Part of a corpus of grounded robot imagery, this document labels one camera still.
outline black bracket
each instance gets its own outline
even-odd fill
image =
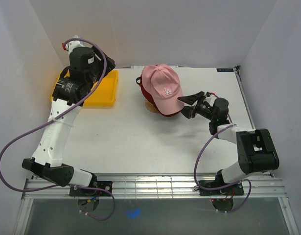
[[[257,129],[255,133],[237,132],[236,142],[238,164],[246,175],[278,169],[278,154],[267,129]]]
[[[206,188],[215,188],[215,186],[212,185],[214,181],[212,180],[200,180],[199,184],[203,187]],[[213,191],[208,191],[208,190],[203,190],[199,189],[199,195],[200,196],[223,196],[226,195],[234,190],[234,195],[235,196],[242,196],[244,195],[244,189],[241,183],[233,185],[231,187],[225,188],[223,190],[213,190]]]
[[[23,159],[22,168],[61,187],[68,185],[74,174],[73,166],[62,164],[58,167],[50,167],[48,163],[45,165],[36,163],[34,158]]]
[[[233,199],[221,199],[221,198],[216,198],[211,200],[213,207],[220,210],[220,211],[231,211],[234,206],[234,201]]]
[[[220,125],[229,124],[230,122],[228,119],[228,113],[229,113],[229,102],[224,98],[216,98],[213,106],[210,106],[210,104],[205,101],[207,97],[210,97],[212,93],[207,92],[199,92],[197,94],[188,95],[188,96],[181,96],[178,97],[178,100],[189,104],[191,106],[184,106],[181,110],[181,113],[186,118],[194,118],[197,114],[207,118],[210,120],[209,123],[209,131],[210,134],[214,135],[217,133],[217,128]]]
[[[101,188],[101,189],[104,189],[104,190],[112,193],[112,183],[113,183],[112,181],[97,181],[97,182],[94,182],[93,188]],[[101,192],[101,191],[97,191],[97,190],[87,190],[87,189],[81,189],[81,188],[74,189],[74,187],[70,187],[70,192],[69,192],[70,197],[95,197],[97,195],[99,197],[109,197],[110,196],[106,192]]]

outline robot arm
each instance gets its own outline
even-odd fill
[[[185,106],[181,113],[186,118],[194,118],[197,114],[210,120],[209,131],[212,135],[233,125],[228,121],[229,102],[216,98],[210,105],[213,93],[199,92],[190,96],[179,97],[178,100],[195,106]],[[226,140],[237,145],[238,161],[233,165],[218,171],[216,186],[243,180],[255,172],[265,172],[277,169],[278,155],[267,129],[247,129],[234,125],[217,135],[218,139]]]
[[[80,41],[73,41],[67,45],[70,66],[66,67],[57,81],[52,94],[51,111],[48,121],[55,122],[47,126],[42,139],[33,153],[32,158],[24,159],[22,167],[39,177],[62,187],[79,185],[92,187],[97,181],[94,174],[63,164],[64,147],[67,142],[73,122],[81,110],[76,107],[60,119],[58,115],[66,111],[71,105],[84,98],[102,74],[103,62],[99,51],[94,47],[85,47]],[[107,75],[115,67],[112,59],[107,59]]]

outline pink baseball cap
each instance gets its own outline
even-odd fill
[[[141,83],[160,113],[171,115],[184,107],[184,103],[177,99],[183,96],[179,76],[168,65],[145,66],[141,72]]]

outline wire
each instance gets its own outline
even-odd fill
[[[101,192],[98,193],[95,197],[92,197],[91,199],[88,199],[86,202],[84,202],[83,204],[81,204],[82,206],[83,205],[86,205],[87,203],[89,202],[92,202],[93,200],[95,200],[97,197],[99,197],[101,195]]]
[[[221,134],[222,132],[224,132],[224,131],[226,131],[226,130],[232,128],[233,126],[234,126],[234,125],[231,124],[231,125],[225,127],[224,129],[218,131],[218,132],[215,133],[213,136],[211,136],[211,138],[206,142],[206,144],[203,146],[203,148],[201,149],[200,153],[198,154],[198,157],[197,157],[197,160],[196,160],[196,163],[195,163],[195,167],[194,167],[194,180],[195,180],[195,183],[197,184],[197,186],[198,186],[199,188],[201,188],[201,189],[203,189],[203,190],[207,190],[207,191],[213,191],[213,190],[221,190],[221,189],[224,189],[224,188],[228,188],[228,187],[230,187],[230,186],[233,186],[233,185],[236,185],[236,184],[240,183],[240,181],[235,181],[235,182],[233,182],[233,183],[230,183],[230,184],[227,184],[227,185],[224,185],[224,186],[220,186],[220,187],[216,187],[216,188],[206,188],[206,187],[201,186],[201,185],[199,184],[198,180],[197,180],[197,167],[198,167],[198,163],[199,163],[199,160],[200,160],[200,158],[201,158],[202,153],[204,152],[204,150],[207,148],[207,146],[210,144],[210,142],[211,142],[214,138],[216,138],[216,137],[217,137],[219,134]],[[241,207],[245,204],[245,202],[247,201],[247,199],[248,199],[248,197],[249,197],[249,195],[250,195],[250,192],[251,192],[251,190],[252,190],[252,184],[251,184],[251,182],[250,182],[249,179],[244,179],[244,180],[242,180],[242,181],[248,181],[248,183],[249,183],[249,191],[248,191],[248,194],[247,194],[247,196],[245,197],[244,201],[243,201],[238,207],[236,207],[235,209],[233,209],[233,210],[231,210],[231,211],[227,211],[227,212],[225,212],[225,211],[220,211],[220,212],[222,212],[222,213],[231,213],[231,212],[235,212],[235,211],[237,211],[239,208],[241,208]]]
[[[214,95],[215,97],[219,98],[219,96],[217,96],[215,93],[212,92],[211,94]],[[230,114],[228,114],[228,118],[229,118],[229,120],[230,120],[230,123],[233,123]]]
[[[228,192],[228,194],[226,195],[226,197],[225,197],[225,198],[222,198],[221,200],[227,199],[227,197],[229,196],[229,194],[230,194],[230,191]]]
[[[230,197],[230,199],[233,199],[234,197],[234,189],[232,189],[232,196]]]
[[[102,52],[102,50],[94,43],[92,43],[91,41],[88,41],[86,39],[82,39],[82,38],[71,38],[69,40],[66,40],[64,42],[64,45],[66,45],[67,43],[71,42],[71,41],[82,41],[82,42],[85,42],[85,43],[88,43],[90,45],[92,45],[93,47],[95,47],[102,55],[102,59],[103,59],[103,71],[102,71],[102,74],[101,74],[101,77],[99,78],[96,86],[83,98],[81,99],[80,101],[78,101],[76,104],[74,104],[73,106],[71,106],[69,109],[65,110],[64,112],[62,112],[60,115],[56,116],[54,119],[58,120],[60,119],[61,117],[63,117],[65,114],[67,114],[68,112],[70,112],[71,110],[75,109],[77,106],[79,106],[80,104],[82,104],[91,94],[93,94],[96,89],[98,88],[99,84],[101,83],[103,77],[105,76],[105,73],[106,73],[106,69],[107,69],[107,59],[106,59],[106,56],[105,54]],[[0,152],[0,164],[1,164],[1,159],[2,159],[2,156],[3,154],[5,153],[5,151],[7,150],[7,148],[12,145],[14,142],[18,141],[19,139],[25,137],[25,136],[28,136],[40,129],[43,129],[45,128],[46,126],[48,125],[51,125],[54,123],[54,120],[50,120],[48,122],[46,122],[45,124],[39,126],[39,127],[36,127],[16,138],[14,138],[13,140],[11,140],[9,143],[6,144],[6,146],[2,149],[2,151]],[[36,191],[40,191],[40,190],[44,190],[44,189],[48,189],[48,188],[53,188],[53,187],[56,187],[58,185],[51,185],[51,186],[47,186],[47,187],[44,187],[44,188],[35,188],[35,189],[19,189],[19,188],[15,188],[13,187],[12,185],[10,185],[6,180],[5,178],[3,177],[2,175],[2,172],[1,172],[1,167],[0,167],[0,179],[1,181],[11,190],[14,190],[14,191],[17,191],[17,192],[36,192]]]
[[[104,190],[102,188],[89,188],[89,187],[82,187],[82,186],[76,186],[76,187],[77,188],[81,188],[81,189],[96,190],[96,191],[100,191],[100,192],[105,192],[105,193],[109,194],[112,197],[112,200],[113,200],[113,209],[112,209],[111,213],[106,218],[101,219],[101,218],[98,218],[95,215],[89,214],[86,211],[80,210],[82,213],[84,213],[85,215],[88,215],[91,218],[93,218],[95,220],[98,220],[98,221],[106,221],[106,220],[108,220],[115,213],[115,210],[116,210],[116,200],[115,200],[115,197],[112,195],[112,193],[110,193],[109,191]]]

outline white wall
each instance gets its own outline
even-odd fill
[[[0,150],[46,121],[62,66],[28,0],[0,0]],[[28,173],[21,163],[31,157],[40,136],[31,135],[7,150],[2,170],[13,186],[23,188]],[[0,235],[12,234],[20,198],[21,193],[0,181]]]
[[[278,0],[241,77],[257,128],[268,128],[301,233],[301,0]]]
[[[240,65],[276,0],[30,0],[60,59],[63,39],[95,41],[119,67]]]

